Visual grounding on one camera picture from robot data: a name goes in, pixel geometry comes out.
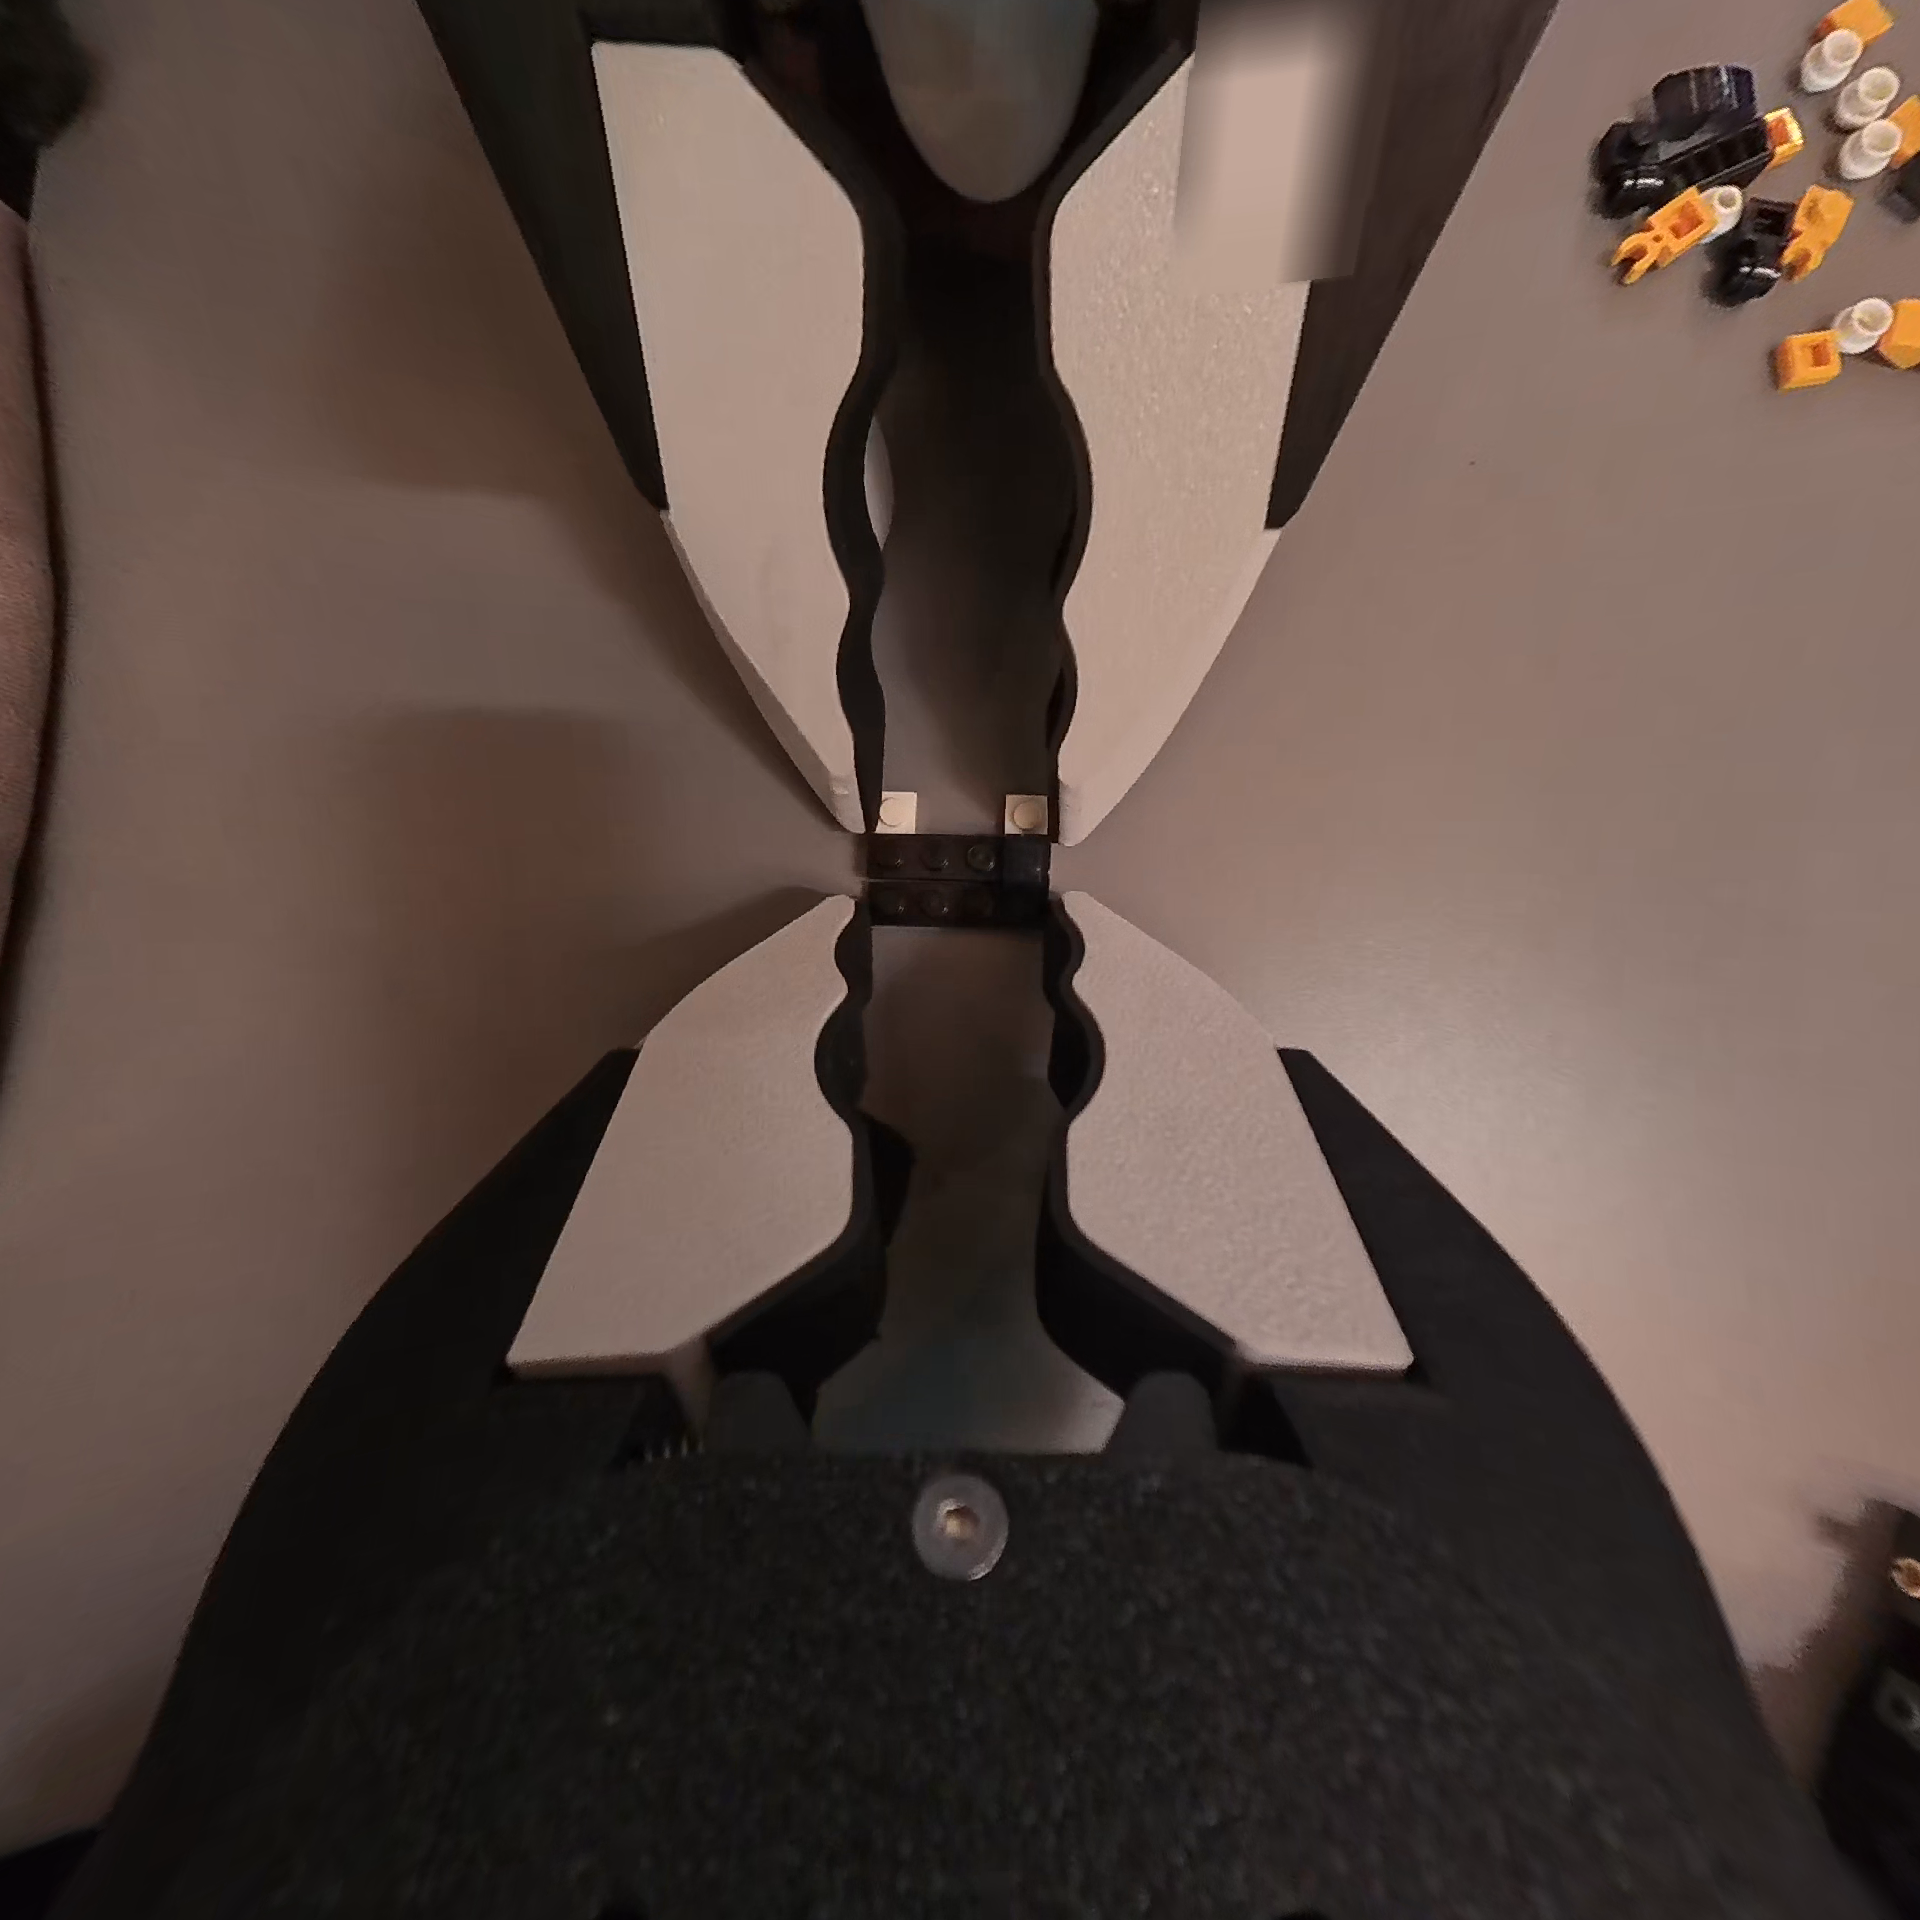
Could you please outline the dark fleece jacket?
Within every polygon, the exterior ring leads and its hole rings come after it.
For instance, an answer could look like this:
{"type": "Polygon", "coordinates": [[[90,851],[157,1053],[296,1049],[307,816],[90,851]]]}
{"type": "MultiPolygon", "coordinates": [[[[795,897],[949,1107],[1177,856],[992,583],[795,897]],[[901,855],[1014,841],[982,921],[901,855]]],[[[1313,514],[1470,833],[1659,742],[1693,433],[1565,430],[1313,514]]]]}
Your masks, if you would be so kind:
{"type": "Polygon", "coordinates": [[[59,1],[1,1],[1,202],[32,213],[38,154],[88,95],[88,57],[59,1]]]}

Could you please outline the partly built lego car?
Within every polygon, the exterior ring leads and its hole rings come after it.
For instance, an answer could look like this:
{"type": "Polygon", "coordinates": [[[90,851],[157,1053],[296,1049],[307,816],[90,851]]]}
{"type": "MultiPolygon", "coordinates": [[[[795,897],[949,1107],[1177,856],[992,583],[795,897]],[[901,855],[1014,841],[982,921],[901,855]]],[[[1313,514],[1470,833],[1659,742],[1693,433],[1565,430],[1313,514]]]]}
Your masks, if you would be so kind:
{"type": "Polygon", "coordinates": [[[1917,1909],[1917,1518],[1895,1511],[1879,1618],[1815,1782],[1829,1834],[1888,1904],[1917,1909]]]}

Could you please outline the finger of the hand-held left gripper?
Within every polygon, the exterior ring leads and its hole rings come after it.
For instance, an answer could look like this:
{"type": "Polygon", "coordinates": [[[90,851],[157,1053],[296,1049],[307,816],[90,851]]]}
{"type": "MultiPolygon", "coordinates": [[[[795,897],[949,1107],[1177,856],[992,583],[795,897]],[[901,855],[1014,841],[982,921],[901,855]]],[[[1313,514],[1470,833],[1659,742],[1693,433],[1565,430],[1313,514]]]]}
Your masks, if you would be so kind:
{"type": "Polygon", "coordinates": [[[1081,459],[1062,561],[1065,845],[1161,752],[1280,536],[1267,514],[1312,282],[1200,266],[1181,243],[1190,70],[1154,62],[1039,217],[1039,345],[1081,459]]]}
{"type": "Polygon", "coordinates": [[[824,110],[699,41],[595,41],[662,527],[761,718],[837,824],[877,798],[866,490],[901,227],[824,110]]]}

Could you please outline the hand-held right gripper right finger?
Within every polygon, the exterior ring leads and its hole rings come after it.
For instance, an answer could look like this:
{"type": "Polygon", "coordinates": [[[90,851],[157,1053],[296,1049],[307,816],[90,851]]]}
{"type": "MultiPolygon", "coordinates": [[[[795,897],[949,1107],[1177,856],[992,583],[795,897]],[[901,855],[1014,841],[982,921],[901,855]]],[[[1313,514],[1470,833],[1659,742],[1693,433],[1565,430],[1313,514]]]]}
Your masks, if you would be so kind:
{"type": "Polygon", "coordinates": [[[1280,1046],[1211,976],[1072,891],[1047,925],[1037,1304],[1094,1381],[1403,1375],[1413,1350],[1280,1046]]]}

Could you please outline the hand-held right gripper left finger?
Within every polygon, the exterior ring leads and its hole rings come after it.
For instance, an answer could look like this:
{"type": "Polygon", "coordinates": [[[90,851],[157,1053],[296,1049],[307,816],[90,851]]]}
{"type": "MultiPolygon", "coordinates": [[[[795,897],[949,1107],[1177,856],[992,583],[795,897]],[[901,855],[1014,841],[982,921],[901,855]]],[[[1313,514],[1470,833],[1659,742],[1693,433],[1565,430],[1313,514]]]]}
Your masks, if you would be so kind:
{"type": "Polygon", "coordinates": [[[870,983],[870,919],[826,896],[654,1026],[510,1346],[515,1375],[829,1378],[875,1336],[870,983]]]}

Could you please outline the pile of small lego pieces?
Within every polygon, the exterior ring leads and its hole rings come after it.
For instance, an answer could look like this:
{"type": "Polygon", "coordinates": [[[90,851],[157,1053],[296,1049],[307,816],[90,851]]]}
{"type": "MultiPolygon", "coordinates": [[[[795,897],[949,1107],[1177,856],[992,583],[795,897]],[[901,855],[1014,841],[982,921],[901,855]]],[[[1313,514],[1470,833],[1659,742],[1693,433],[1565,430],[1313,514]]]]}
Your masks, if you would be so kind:
{"type": "Polygon", "coordinates": [[[1823,3],[1783,99],[1749,63],[1655,80],[1591,153],[1591,202],[1615,227],[1610,282],[1687,264],[1735,315],[1806,287],[1862,207],[1915,233],[1915,62],[1881,58],[1895,26],[1895,3],[1823,3]]]}

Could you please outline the black plate with white studs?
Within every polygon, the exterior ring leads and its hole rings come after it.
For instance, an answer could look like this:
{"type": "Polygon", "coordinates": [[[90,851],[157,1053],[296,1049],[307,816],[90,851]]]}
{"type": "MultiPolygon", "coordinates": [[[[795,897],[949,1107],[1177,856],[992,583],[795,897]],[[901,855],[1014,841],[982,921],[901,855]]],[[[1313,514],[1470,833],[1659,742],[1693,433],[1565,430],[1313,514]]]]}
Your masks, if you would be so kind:
{"type": "Polygon", "coordinates": [[[1051,798],[1009,792],[995,832],[922,832],[920,800],[882,789],[875,832],[859,856],[861,877],[896,888],[984,888],[1041,896],[1049,886],[1051,798]]]}

